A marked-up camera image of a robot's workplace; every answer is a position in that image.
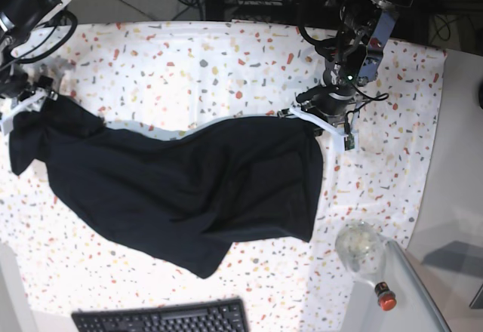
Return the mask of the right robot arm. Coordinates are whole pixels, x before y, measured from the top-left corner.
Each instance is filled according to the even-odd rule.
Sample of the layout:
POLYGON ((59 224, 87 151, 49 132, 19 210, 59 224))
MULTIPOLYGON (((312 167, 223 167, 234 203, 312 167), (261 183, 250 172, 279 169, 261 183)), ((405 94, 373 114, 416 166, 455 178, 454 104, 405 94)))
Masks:
POLYGON ((11 101, 8 111, 1 112, 1 132, 4 135, 14 129, 16 115, 39 112, 47 99, 57 99, 58 92, 52 86, 54 80, 46 72, 31 82, 23 66, 49 57, 72 37, 78 19, 67 10, 71 1, 1 0, 1 98, 11 101), (44 53, 29 57, 47 42, 62 20, 70 22, 70 29, 61 40, 44 53), (32 31, 47 25, 52 25, 51 32, 41 43, 17 57, 11 54, 15 48, 29 40, 32 31))

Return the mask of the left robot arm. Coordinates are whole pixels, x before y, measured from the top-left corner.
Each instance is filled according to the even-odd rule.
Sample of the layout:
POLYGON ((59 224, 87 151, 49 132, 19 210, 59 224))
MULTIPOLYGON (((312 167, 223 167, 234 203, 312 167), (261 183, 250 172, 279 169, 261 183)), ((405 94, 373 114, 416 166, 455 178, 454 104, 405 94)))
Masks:
POLYGON ((328 132, 334 148, 342 153, 358 148, 355 120, 361 109, 383 102, 387 93, 370 96, 361 91, 377 79, 384 48, 398 20, 399 11, 413 0, 343 0, 340 25, 333 38, 317 40, 305 28, 308 0, 300 0, 297 28, 303 39, 325 60, 318 85, 296 96, 296 105, 278 112, 328 132))

